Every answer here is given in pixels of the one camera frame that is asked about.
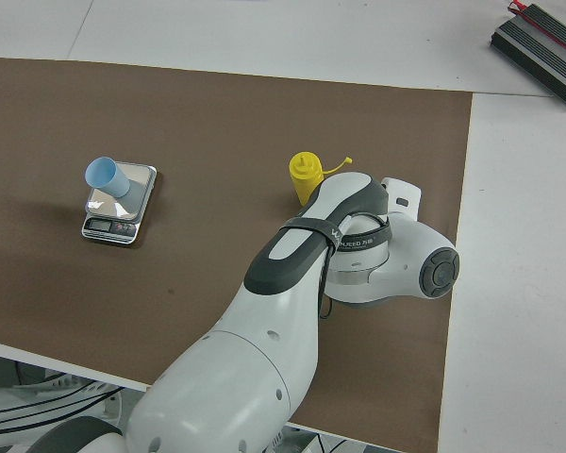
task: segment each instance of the velcro strap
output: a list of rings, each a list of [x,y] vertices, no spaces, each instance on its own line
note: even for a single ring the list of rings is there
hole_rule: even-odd
[[[341,242],[341,231],[337,225],[323,219],[313,219],[310,217],[293,217],[288,220],[283,228],[299,228],[315,231],[325,236],[327,241],[337,250]]]

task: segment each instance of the light blue plastic cup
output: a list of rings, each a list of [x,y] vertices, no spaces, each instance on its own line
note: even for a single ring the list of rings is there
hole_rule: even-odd
[[[130,190],[130,180],[111,158],[93,160],[86,169],[86,182],[114,198],[120,198]]]

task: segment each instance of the digital scale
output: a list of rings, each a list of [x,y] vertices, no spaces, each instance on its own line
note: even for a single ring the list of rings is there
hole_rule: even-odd
[[[130,180],[130,189],[120,198],[98,189],[91,189],[86,203],[86,220],[82,227],[82,236],[128,245],[139,235],[142,216],[158,171],[149,165],[116,163]]]

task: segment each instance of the white robotic arm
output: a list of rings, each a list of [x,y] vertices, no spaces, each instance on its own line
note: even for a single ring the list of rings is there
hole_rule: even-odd
[[[77,451],[260,453],[314,376],[324,276],[327,294],[353,304],[447,293],[457,252],[416,221],[419,189],[386,181],[400,201],[390,214],[388,192],[370,176],[323,182],[256,256],[223,317],[141,399],[125,440],[110,433]]]

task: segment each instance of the yellow bottle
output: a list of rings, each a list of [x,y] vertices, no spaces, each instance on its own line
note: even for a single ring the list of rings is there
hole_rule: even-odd
[[[300,204],[306,205],[310,195],[325,179],[325,175],[337,172],[345,163],[352,163],[352,159],[346,158],[333,170],[324,172],[316,154],[303,151],[293,156],[290,160],[290,176]]]

